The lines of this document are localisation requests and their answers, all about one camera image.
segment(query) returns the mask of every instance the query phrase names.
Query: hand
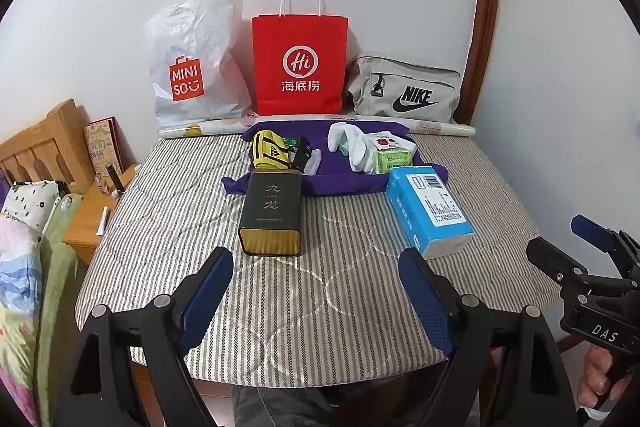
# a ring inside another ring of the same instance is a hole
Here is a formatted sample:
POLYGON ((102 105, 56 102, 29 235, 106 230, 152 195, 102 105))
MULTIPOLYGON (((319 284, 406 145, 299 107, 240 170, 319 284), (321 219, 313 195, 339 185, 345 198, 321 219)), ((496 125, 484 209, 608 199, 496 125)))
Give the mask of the hand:
MULTIPOLYGON (((578 402, 585 407, 595 407, 598 397, 605 394, 611 387, 611 382, 606 377, 611 367, 613 358, 611 353, 603 347, 591 346, 584 356, 584 373, 578 384, 578 402)), ((631 375, 617 381, 609 397, 612 400, 619 399, 625 392, 626 386, 631 380, 631 375)))

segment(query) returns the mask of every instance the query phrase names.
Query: pants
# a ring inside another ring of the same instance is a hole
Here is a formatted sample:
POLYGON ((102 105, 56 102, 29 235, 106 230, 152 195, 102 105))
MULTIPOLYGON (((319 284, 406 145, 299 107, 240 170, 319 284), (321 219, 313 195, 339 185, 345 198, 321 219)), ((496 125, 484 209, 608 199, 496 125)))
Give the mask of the pants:
MULTIPOLYGON (((429 399, 435 390, 446 362, 441 362, 405 375, 404 394, 385 427, 413 427, 428 411, 429 399)), ((357 399, 373 387, 388 382, 372 380, 325 387, 232 388, 231 399, 237 427, 334 427, 337 426, 336 404, 357 399)), ((466 427, 480 425, 479 402, 469 412, 466 427)))

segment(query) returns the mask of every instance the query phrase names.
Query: nike bag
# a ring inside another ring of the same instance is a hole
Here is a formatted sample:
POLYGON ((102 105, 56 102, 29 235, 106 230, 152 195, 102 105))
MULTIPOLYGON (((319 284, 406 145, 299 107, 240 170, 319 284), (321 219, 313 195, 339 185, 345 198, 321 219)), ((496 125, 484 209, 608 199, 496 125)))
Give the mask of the nike bag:
POLYGON ((241 0, 188 0, 162 8, 146 24, 160 129, 250 112, 230 52, 241 19, 241 0))
POLYGON ((335 114, 342 108, 347 19, 284 14, 252 19, 260 115, 335 114))
POLYGON ((460 73, 361 55, 347 66, 357 114, 450 122, 460 99, 460 73))

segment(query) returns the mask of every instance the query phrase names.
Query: yellow adidas item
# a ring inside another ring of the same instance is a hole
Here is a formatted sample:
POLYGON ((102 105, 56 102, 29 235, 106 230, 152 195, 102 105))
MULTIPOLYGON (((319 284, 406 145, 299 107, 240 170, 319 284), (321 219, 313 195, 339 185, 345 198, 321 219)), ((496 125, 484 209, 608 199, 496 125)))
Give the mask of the yellow adidas item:
POLYGON ((284 140, 268 129, 258 131, 251 145, 256 169, 289 169, 289 152, 284 140))

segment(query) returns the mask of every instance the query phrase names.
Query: blue gripper pad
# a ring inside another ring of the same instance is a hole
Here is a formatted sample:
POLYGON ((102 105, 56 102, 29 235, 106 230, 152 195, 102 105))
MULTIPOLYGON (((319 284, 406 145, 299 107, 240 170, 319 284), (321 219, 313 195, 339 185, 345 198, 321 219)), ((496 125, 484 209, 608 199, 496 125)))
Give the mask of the blue gripper pad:
POLYGON ((449 316, 409 250, 404 250, 400 254, 398 272, 404 291, 414 307, 415 314, 431 346, 441 349, 447 357, 450 357, 456 350, 456 344, 449 334, 449 316))
POLYGON ((600 251, 610 252, 616 247, 609 231, 580 214, 571 220, 571 231, 600 251))
POLYGON ((180 351, 199 346, 234 273, 234 258, 226 248, 213 265, 182 314, 180 351))

